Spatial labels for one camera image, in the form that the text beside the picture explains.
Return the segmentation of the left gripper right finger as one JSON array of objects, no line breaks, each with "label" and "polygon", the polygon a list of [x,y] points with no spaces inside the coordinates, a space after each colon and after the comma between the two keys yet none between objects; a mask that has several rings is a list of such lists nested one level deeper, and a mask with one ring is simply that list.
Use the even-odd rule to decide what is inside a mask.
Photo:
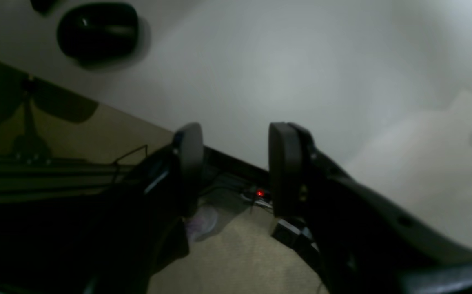
[{"label": "left gripper right finger", "polygon": [[331,294],[472,294],[472,249],[348,175],[295,123],[268,129],[273,211],[301,218]]}]

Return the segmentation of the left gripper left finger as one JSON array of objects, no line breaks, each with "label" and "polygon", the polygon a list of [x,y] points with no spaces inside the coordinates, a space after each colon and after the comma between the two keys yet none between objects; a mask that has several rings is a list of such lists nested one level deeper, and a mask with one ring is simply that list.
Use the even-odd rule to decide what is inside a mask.
[{"label": "left gripper left finger", "polygon": [[151,277],[189,253],[185,219],[197,210],[204,173],[199,123],[101,194],[81,201],[78,294],[145,294]]}]

